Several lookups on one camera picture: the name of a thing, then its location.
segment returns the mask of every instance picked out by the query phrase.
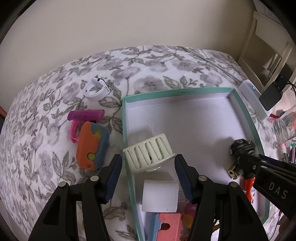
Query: pink silicone band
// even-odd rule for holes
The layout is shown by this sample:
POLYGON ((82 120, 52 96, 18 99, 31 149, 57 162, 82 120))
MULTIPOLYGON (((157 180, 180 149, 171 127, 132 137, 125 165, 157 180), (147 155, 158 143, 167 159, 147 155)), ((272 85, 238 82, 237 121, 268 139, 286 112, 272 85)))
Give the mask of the pink silicone band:
POLYGON ((85 122, 83 120, 73 120, 70 126, 70 139, 73 143, 76 143, 79 140, 79 136, 76 136, 76 129, 81 122, 85 122))

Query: clear plastic bottle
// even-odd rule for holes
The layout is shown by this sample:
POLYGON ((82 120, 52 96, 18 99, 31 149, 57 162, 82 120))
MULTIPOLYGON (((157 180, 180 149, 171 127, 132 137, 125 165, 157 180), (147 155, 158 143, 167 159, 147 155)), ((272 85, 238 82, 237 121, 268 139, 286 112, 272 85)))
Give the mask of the clear plastic bottle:
POLYGON ((279 144, 296 137, 296 105, 274 120, 273 129, 279 144))

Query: bed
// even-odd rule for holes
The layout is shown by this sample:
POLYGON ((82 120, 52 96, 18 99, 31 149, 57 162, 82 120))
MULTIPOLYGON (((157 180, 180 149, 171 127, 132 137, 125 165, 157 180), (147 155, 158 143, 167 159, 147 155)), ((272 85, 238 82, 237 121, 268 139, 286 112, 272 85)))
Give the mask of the bed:
MULTIPOLYGON (((222 52, 195 49, 240 80, 246 75, 235 60, 222 52)), ((15 97, 0 135, 0 196, 9 214, 29 236, 39 214, 62 180, 84 182, 95 172, 78 167, 76 145, 70 141, 67 114, 71 110, 104 109, 100 123, 110 133, 105 165, 122 153, 121 99, 137 93, 238 84, 223 71, 175 46, 119 48, 82 57, 50 71, 15 97), (111 92, 99 102, 88 101, 82 92, 93 77, 106 81, 111 92)), ((257 127, 264 152, 277 158, 276 139, 269 119, 260 121, 243 99, 257 127)), ((77 204, 80 240, 85 240, 81 203, 77 204)), ((103 205, 111 240, 137 240, 131 214, 125 170, 113 199, 103 205)), ((270 204, 264 227, 271 237, 278 209, 270 204)))

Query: white wristband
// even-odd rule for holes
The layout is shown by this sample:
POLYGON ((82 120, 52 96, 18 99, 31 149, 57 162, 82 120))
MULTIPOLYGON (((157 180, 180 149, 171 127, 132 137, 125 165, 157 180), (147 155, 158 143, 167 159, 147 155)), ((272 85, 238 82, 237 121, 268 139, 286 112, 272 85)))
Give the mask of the white wristband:
POLYGON ((106 82, 100 78, 94 77, 91 82, 87 83, 83 88, 83 94, 89 101, 99 101, 106 97, 107 94, 110 93, 110 89, 108 88, 106 82), (90 91, 93 87, 101 88, 99 91, 90 91))

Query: wall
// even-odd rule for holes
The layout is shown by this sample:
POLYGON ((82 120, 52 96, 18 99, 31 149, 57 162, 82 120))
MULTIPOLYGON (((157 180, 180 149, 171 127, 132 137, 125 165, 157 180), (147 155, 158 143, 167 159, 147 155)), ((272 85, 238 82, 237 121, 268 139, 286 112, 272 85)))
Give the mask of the wall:
POLYGON ((0 45, 0 106, 71 60, 117 47, 183 45, 238 58, 252 0, 37 0, 0 45))

